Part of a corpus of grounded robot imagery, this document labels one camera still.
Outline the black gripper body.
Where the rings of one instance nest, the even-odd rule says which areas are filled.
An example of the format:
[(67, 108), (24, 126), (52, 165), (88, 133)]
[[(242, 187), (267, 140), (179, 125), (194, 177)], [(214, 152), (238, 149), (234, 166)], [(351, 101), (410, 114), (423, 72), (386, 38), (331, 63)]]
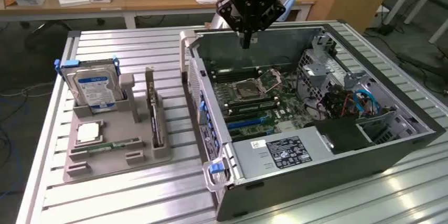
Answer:
[(232, 15), (231, 27), (239, 32), (266, 30), (283, 14), (283, 4), (279, 0), (231, 0), (236, 9)]

